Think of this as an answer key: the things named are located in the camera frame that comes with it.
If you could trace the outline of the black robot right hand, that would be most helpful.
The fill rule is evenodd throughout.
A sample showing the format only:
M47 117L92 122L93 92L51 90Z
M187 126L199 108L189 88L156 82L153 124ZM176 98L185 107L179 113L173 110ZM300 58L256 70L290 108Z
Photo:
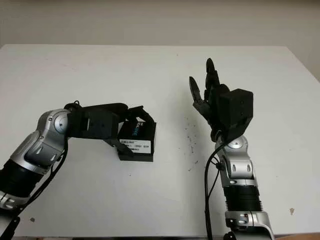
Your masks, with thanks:
M193 98L193 107L211 127L211 140L217 142L223 131L218 114L218 101L221 94L229 92L229 88L220 83L218 72L211 58L206 60L204 98L201 97L199 87L192 76L189 77L189 87Z

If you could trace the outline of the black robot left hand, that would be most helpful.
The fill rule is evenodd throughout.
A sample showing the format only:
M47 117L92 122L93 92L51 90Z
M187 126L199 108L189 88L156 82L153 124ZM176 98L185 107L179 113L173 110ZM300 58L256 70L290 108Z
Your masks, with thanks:
M124 103L110 103L82 108L81 137L84 139L103 140L116 147L119 153L133 157L134 153L118 139L120 123L137 123L137 118L147 123L154 119L144 110L142 105L129 108Z

